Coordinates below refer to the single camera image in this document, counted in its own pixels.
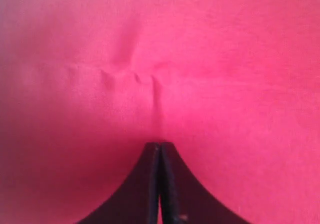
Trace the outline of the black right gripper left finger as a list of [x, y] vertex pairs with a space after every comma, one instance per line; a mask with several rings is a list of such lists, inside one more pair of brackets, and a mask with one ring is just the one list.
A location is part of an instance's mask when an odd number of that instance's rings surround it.
[[147, 143], [133, 170], [120, 187], [82, 224], [154, 224], [158, 222], [160, 145]]

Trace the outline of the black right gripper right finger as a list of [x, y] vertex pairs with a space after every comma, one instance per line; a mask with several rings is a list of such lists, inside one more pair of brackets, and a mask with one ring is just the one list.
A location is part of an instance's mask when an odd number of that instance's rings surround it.
[[163, 142], [160, 146], [159, 196], [163, 223], [248, 223], [204, 188], [172, 143]]

